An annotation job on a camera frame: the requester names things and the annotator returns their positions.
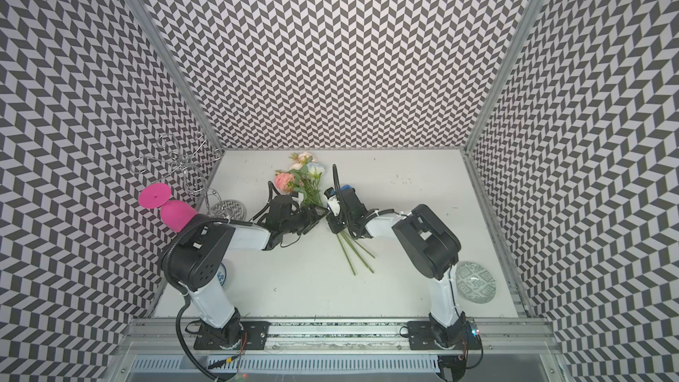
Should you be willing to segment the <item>artificial rose bouquet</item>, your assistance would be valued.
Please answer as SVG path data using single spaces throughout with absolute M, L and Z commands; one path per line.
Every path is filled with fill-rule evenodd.
M 325 168 L 321 164 L 318 164 L 314 156 L 309 152 L 293 153 L 291 159 L 293 164 L 291 164 L 288 171 L 276 171 L 273 182 L 274 187 L 276 187 L 277 191 L 281 194 L 299 194 L 303 206 L 309 206 L 315 209 L 323 208 L 325 210 L 326 206 L 322 203 L 320 192 L 320 181 L 325 172 Z M 348 229 L 342 228 L 336 233 L 336 236 L 339 244 L 341 244 L 341 249 L 348 261 L 351 272 L 354 275 L 356 275 L 356 271 L 349 258 L 346 247 L 349 247 L 356 254 L 358 259 L 371 273 L 374 272 L 356 246 L 363 249 L 364 252 L 372 258 L 374 258 L 373 254 L 369 253 L 369 251 L 358 242 L 352 241 Z

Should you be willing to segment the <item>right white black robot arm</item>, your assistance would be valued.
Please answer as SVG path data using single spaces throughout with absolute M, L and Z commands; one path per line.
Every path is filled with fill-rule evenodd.
M 330 187 L 324 196 L 332 232 L 351 245 L 373 238 L 399 242 L 410 263 L 430 281 L 429 321 L 435 343 L 461 348 L 467 319 L 458 301 L 455 271 L 462 245 L 446 224 L 424 204 L 408 213 L 369 210 L 349 185 Z

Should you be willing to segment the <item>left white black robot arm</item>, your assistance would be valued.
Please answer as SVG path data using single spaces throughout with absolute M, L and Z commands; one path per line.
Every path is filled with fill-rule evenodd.
M 160 216 L 176 236 L 161 256 L 168 284 L 200 316 L 197 349 L 232 349 L 245 344 L 240 311 L 228 300 L 224 259 L 231 249 L 268 251 L 292 233 L 309 233 L 328 213 L 302 197 L 278 195 L 249 221 L 201 214 L 186 203 L 169 201 Z

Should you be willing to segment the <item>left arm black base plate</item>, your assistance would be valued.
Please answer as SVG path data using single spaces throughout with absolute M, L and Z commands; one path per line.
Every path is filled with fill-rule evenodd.
M 217 329 L 204 322 L 200 323 L 195 350 L 204 351 L 240 351 L 241 349 L 264 350 L 271 323 L 268 321 L 246 321 L 229 323 Z

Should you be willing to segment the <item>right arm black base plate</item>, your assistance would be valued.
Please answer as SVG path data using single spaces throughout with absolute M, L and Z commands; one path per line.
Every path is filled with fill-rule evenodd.
M 408 321 L 399 335 L 408 340 L 411 350 L 481 351 L 482 340 L 473 321 L 443 327 L 435 321 Z

